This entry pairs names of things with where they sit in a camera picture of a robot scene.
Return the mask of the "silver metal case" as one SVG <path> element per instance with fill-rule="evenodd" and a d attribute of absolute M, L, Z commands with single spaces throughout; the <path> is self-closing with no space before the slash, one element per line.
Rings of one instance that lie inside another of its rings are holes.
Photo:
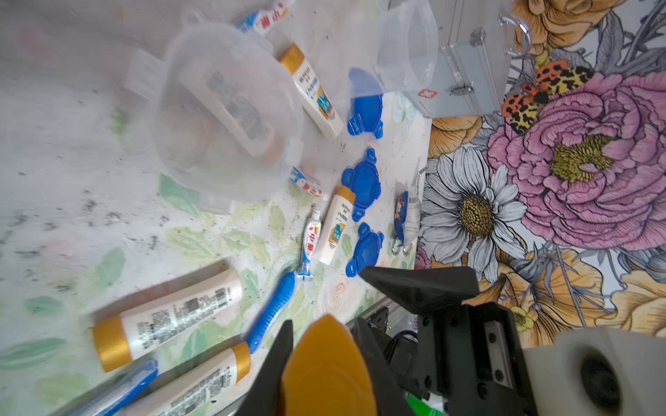
<path fill-rule="evenodd" d="M 533 35 L 510 1 L 390 1 L 400 17 L 399 57 L 386 90 L 429 119 L 484 115 L 504 102 L 512 60 Z"/>

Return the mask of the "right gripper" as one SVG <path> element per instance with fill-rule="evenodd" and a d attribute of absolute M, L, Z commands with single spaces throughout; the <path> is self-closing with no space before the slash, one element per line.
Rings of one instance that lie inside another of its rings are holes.
<path fill-rule="evenodd" d="M 532 384 L 513 313 L 472 306 L 480 294 L 470 267 L 367 267 L 362 279 L 418 317 L 416 379 L 451 415 L 535 415 Z"/>

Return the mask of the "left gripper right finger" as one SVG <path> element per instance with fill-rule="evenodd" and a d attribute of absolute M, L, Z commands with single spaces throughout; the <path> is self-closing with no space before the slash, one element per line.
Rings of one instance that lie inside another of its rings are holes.
<path fill-rule="evenodd" d="M 415 414 L 397 384 L 395 375 L 388 366 L 369 324 L 364 319 L 355 319 L 353 337 L 369 371 L 378 414 L 383 416 L 414 416 Z"/>

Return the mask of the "blue toothbrush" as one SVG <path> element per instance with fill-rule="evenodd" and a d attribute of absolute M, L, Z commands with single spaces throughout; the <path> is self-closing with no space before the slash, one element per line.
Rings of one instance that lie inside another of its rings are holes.
<path fill-rule="evenodd" d="M 296 288 L 296 279 L 297 274 L 294 271 L 289 271 L 281 277 L 265 308 L 251 326 L 246 335 L 246 344 L 250 355 L 258 350 L 275 319 L 291 301 Z"/>
<path fill-rule="evenodd" d="M 158 374 L 158 361 L 154 358 L 147 359 L 141 364 L 135 365 L 131 371 L 103 393 L 76 407 L 69 415 L 114 415 L 142 393 Z"/>

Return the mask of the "small toothpaste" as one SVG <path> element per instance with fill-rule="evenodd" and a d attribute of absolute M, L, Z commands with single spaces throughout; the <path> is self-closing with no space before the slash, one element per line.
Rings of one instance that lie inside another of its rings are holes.
<path fill-rule="evenodd" d="M 265 36 L 288 15 L 289 9 L 293 4 L 294 1 L 292 0 L 274 1 L 267 9 L 256 10 L 250 13 L 237 22 L 236 26 L 243 33 L 254 33 Z"/>
<path fill-rule="evenodd" d="M 322 201 L 329 200 L 329 194 L 322 189 L 321 185 L 308 177 L 297 166 L 293 166 L 291 169 L 290 181 L 298 189 L 307 192 L 314 198 L 321 199 Z"/>
<path fill-rule="evenodd" d="M 303 281 L 312 279 L 310 264 L 312 262 L 314 251 L 317 248 L 321 227 L 321 208 L 318 205 L 314 205 L 311 208 L 310 217 L 306 222 L 302 239 L 303 247 L 301 252 L 301 263 L 298 269 L 298 277 Z"/>

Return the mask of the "white gold tube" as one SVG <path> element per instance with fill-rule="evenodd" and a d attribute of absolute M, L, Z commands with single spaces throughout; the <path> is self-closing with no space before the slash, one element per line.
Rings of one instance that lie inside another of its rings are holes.
<path fill-rule="evenodd" d="M 292 43 L 279 57 L 279 62 L 290 74 L 300 93 L 305 112 L 320 132 L 329 140 L 338 137 L 342 133 L 343 122 L 303 51 L 296 43 Z"/>
<path fill-rule="evenodd" d="M 95 324 L 102 369 L 109 373 L 130 364 L 242 298 L 239 274 L 230 269 Z"/>
<path fill-rule="evenodd" d="M 250 370 L 251 353 L 248 345 L 239 343 L 130 404 L 119 415 L 189 415 L 226 393 Z"/>
<path fill-rule="evenodd" d="M 356 195 L 350 188 L 345 185 L 338 187 L 327 211 L 315 252 L 316 258 L 320 263 L 329 265 L 332 262 L 336 248 L 350 221 L 355 201 Z"/>
<path fill-rule="evenodd" d="M 190 65 L 180 71 L 178 80 L 251 157 L 270 159 L 282 152 L 284 142 L 276 131 L 260 120 L 248 96 L 211 62 Z"/>
<path fill-rule="evenodd" d="M 377 415 L 369 370 L 350 331 L 332 315 L 308 327 L 281 380 L 284 415 Z"/>

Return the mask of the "blue lid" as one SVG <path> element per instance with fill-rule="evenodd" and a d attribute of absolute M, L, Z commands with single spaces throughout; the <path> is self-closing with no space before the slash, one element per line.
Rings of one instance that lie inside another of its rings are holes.
<path fill-rule="evenodd" d="M 357 223 L 381 195 L 381 182 L 376 163 L 375 150 L 368 148 L 364 159 L 354 168 L 347 168 L 342 175 L 342 185 L 350 188 L 356 196 L 352 218 Z"/>
<path fill-rule="evenodd" d="M 351 101 L 348 132 L 352 136 L 371 133 L 377 140 L 383 138 L 383 94 L 378 80 L 368 72 L 353 68 L 349 78 L 352 91 L 359 93 Z"/>
<path fill-rule="evenodd" d="M 373 232 L 368 224 L 361 223 L 357 244 L 345 269 L 346 276 L 356 277 L 365 268 L 376 266 L 383 242 L 384 235 L 381 232 Z"/>

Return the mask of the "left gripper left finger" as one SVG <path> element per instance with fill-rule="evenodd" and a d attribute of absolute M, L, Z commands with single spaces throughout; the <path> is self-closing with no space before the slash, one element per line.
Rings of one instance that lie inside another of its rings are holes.
<path fill-rule="evenodd" d="M 235 415 L 276 416 L 284 414 L 282 376 L 293 352 L 292 320 L 283 322 L 253 385 Z"/>

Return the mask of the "clear plastic cup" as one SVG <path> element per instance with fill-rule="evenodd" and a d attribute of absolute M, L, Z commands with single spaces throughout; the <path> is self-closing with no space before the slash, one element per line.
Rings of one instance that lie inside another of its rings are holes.
<path fill-rule="evenodd" d="M 188 26 L 163 59 L 137 50 L 125 84 L 147 99 L 157 154 L 203 211 L 270 199 L 302 159 L 305 113 L 291 76 L 232 25 Z"/>
<path fill-rule="evenodd" d="M 432 81 L 438 48 L 430 3 L 404 1 L 330 36 L 315 67 L 336 99 L 416 91 Z"/>

